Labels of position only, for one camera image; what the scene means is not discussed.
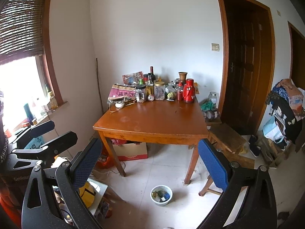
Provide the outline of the white trash bucket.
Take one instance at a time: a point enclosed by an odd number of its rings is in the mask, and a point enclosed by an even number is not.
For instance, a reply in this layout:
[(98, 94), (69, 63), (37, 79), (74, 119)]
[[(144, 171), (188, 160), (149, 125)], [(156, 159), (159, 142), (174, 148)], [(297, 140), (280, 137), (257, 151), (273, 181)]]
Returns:
[(150, 198), (157, 206), (166, 206), (173, 198), (173, 191), (167, 185), (157, 185), (152, 188)]

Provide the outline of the wooden stool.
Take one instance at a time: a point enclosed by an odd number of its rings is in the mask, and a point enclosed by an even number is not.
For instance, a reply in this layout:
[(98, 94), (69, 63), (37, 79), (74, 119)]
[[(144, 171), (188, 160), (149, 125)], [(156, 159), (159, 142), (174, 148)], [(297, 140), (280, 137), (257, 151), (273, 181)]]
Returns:
[[(254, 168), (253, 159), (240, 155), (241, 153), (245, 154), (247, 152), (247, 149), (243, 146), (246, 140), (227, 124), (217, 123), (212, 125), (209, 129), (208, 140), (217, 151), (220, 151), (225, 155), (229, 162), (235, 161), (243, 168)], [(207, 183), (198, 193), (199, 196), (204, 196), (207, 192), (220, 195), (221, 192), (210, 188), (213, 183), (215, 185), (219, 183), (219, 180), (216, 178), (216, 171), (219, 169), (219, 165), (216, 164), (217, 160), (203, 143), (198, 145), (198, 153), (209, 172)]]

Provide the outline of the pile of clothes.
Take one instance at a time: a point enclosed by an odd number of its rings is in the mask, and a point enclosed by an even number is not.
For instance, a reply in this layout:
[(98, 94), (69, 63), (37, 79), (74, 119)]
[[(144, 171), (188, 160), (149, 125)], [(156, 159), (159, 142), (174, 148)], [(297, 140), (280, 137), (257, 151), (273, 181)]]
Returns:
[(304, 90), (292, 79), (282, 79), (267, 95), (265, 103), (271, 106), (271, 119), (265, 123), (266, 138), (281, 144), (291, 141), (295, 152), (304, 147)]

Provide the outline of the wooden table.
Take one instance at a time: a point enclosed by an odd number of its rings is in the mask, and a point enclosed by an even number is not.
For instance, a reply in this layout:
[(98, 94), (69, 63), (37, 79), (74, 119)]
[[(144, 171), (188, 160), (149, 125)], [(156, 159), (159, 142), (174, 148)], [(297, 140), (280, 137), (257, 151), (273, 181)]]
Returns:
[(189, 185), (198, 161), (198, 143), (208, 137), (205, 118), (198, 102), (148, 101), (107, 110), (94, 124), (119, 174), (126, 176), (113, 148), (112, 139), (153, 144), (193, 146), (184, 185)]

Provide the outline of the pink gift bag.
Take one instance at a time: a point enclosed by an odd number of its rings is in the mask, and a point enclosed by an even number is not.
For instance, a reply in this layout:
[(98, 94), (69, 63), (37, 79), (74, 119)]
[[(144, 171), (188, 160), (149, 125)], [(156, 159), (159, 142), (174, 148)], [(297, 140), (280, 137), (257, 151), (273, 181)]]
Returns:
[(118, 100), (118, 99), (135, 99), (136, 87), (125, 86), (119, 84), (113, 84), (109, 93), (108, 100)]

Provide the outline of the red thermos jug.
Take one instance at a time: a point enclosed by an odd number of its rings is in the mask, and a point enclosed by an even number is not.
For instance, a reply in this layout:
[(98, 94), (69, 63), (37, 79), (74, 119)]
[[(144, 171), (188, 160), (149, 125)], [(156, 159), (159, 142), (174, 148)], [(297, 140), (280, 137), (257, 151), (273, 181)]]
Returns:
[(186, 84), (184, 85), (183, 91), (184, 102), (193, 103), (195, 98), (195, 88), (194, 88), (194, 80), (186, 79)]

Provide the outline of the red cap sauce bottle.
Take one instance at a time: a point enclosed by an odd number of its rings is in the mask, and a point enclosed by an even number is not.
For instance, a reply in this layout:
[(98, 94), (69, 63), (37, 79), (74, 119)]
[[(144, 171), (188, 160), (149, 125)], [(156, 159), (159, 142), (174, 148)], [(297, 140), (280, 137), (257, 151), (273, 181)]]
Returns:
[(183, 101), (184, 84), (182, 83), (182, 81), (179, 81), (176, 90), (177, 90), (177, 95), (176, 95), (177, 101)]

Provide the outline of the clear jar black lid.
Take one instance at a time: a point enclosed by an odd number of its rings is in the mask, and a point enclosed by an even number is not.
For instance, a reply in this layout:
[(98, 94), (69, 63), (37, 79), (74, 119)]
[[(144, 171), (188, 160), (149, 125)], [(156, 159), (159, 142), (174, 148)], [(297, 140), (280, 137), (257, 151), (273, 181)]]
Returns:
[(138, 103), (144, 103), (147, 99), (146, 96), (146, 86), (144, 84), (139, 84), (136, 86), (135, 98)]

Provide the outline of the red snack packet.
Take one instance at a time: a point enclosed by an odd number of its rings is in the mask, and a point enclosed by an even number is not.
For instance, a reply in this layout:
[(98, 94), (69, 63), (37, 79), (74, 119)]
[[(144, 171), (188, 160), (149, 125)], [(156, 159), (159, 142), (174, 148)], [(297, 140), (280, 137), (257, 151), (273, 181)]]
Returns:
[(137, 85), (137, 84), (139, 84), (139, 80), (142, 79), (143, 77), (144, 76), (143, 76), (142, 71), (131, 73), (131, 74), (124, 74), (122, 76), (123, 83), (126, 85)]

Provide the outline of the brown clay vase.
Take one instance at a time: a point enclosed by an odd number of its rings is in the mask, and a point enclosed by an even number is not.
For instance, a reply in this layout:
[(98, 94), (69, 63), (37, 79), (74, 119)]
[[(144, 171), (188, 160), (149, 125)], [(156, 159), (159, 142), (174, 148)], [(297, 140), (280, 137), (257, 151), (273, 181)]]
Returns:
[(182, 81), (182, 83), (186, 83), (186, 78), (187, 78), (187, 72), (179, 72), (179, 80)]

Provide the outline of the clear jar gold lid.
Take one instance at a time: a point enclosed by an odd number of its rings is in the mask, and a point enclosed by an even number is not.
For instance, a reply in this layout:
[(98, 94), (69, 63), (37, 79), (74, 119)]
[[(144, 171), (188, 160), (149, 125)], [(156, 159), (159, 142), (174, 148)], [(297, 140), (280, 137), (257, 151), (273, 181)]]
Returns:
[(165, 99), (165, 84), (163, 81), (155, 81), (154, 83), (155, 100), (163, 101)]

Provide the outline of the yellow label liquor bottle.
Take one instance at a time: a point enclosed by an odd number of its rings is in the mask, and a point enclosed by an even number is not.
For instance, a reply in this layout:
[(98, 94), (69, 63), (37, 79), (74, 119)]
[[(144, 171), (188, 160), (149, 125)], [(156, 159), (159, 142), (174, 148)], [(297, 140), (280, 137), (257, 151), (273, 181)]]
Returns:
[(147, 92), (148, 96), (154, 94), (154, 85), (153, 85), (152, 77), (150, 74), (148, 75), (147, 82), (146, 82), (146, 92)]

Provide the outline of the red cylindrical can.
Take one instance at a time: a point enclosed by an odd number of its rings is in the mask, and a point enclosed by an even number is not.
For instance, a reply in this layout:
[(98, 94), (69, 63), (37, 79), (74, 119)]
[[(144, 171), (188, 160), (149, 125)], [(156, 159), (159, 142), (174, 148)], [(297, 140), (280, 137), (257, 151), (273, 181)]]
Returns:
[(148, 83), (148, 74), (144, 74), (144, 83), (145, 85)]

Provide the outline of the dark wooden door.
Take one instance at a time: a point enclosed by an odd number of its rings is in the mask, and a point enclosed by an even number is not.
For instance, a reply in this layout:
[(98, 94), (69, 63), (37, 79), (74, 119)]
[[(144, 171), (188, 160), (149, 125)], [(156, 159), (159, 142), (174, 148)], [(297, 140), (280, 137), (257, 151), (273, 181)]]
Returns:
[(265, 113), (275, 66), (270, 8), (256, 0), (218, 0), (223, 33), (221, 120), (255, 134)]

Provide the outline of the dark wine bottle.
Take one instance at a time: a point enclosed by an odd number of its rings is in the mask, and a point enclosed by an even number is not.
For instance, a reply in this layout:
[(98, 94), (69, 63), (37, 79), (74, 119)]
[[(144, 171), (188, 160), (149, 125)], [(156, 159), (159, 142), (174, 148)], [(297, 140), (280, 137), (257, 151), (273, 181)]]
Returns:
[(153, 67), (152, 66), (150, 66), (150, 73), (149, 73), (149, 75), (152, 78), (152, 82), (154, 82), (156, 80), (156, 76), (155, 76), (155, 74), (153, 72)]

